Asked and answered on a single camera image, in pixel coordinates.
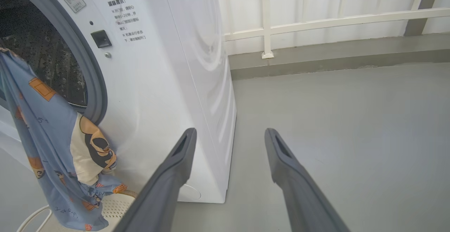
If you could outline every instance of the white wall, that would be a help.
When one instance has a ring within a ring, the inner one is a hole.
[[[302,20],[303,0],[270,0],[271,26]],[[219,0],[224,33],[262,27],[261,0]],[[381,0],[380,12],[408,11],[413,0]],[[344,16],[376,13],[377,0],[346,0]],[[436,0],[435,7],[450,7],[450,0]],[[339,0],[307,0],[304,21],[338,17]],[[436,18],[427,24],[424,33],[450,31],[450,18]],[[332,27],[272,35],[272,49],[333,43],[368,38],[396,37],[405,32],[407,21],[392,21]],[[248,38],[226,43],[228,54],[263,51],[263,38]]]

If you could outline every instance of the gray baseboard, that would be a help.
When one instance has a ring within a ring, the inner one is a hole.
[[[233,80],[407,63],[450,62],[450,34],[343,41],[229,56]]]

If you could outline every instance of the cartoon print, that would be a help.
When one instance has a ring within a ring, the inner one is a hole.
[[[60,171],[57,170],[55,170],[55,173],[58,175],[59,179],[61,180],[61,183],[63,183],[63,185],[67,187],[66,181],[64,180],[64,174],[62,174]]]
[[[27,125],[27,127],[28,127],[28,123],[25,120],[25,117],[24,117],[24,114],[22,113],[21,107],[17,107],[16,114],[14,115],[14,118],[16,118],[18,120],[23,120],[25,122],[25,125]]]
[[[37,179],[41,179],[45,175],[44,166],[42,166],[42,162],[39,157],[29,157],[28,161],[30,162],[31,168],[34,171]]]
[[[86,210],[88,210],[88,211],[91,211],[91,210],[93,210],[94,208],[99,208],[99,206],[100,206],[100,203],[98,202],[98,203],[96,203],[95,205],[92,205],[91,203],[89,203],[89,202],[87,202],[87,201],[82,201],[82,203],[83,203],[83,206],[86,208]]]
[[[102,201],[102,199],[98,198],[97,194],[94,194],[94,199],[95,199],[96,202]]]
[[[71,179],[77,179],[77,174],[76,173],[73,173],[73,172],[68,172],[67,174],[69,174],[69,178],[71,178]]]
[[[85,144],[92,160],[105,169],[113,169],[116,166],[116,154],[109,148],[103,133],[88,118],[80,119],[80,130],[85,134]]]
[[[123,191],[125,191],[128,187],[124,184],[120,184],[118,187],[114,188],[113,192],[114,193],[121,193]]]
[[[38,78],[31,79],[28,84],[47,101],[50,101],[50,99],[52,99],[52,97],[56,94],[56,91],[48,87]]]

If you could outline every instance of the railing post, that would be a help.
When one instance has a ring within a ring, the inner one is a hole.
[[[270,45],[270,0],[262,0],[262,27],[264,29],[264,52],[262,59],[273,58]]]

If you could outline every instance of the blue cartoon cloth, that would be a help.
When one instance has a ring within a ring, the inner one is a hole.
[[[116,155],[101,131],[3,48],[0,71],[31,168],[58,221],[86,231],[108,226],[101,199],[127,187],[110,174]]]

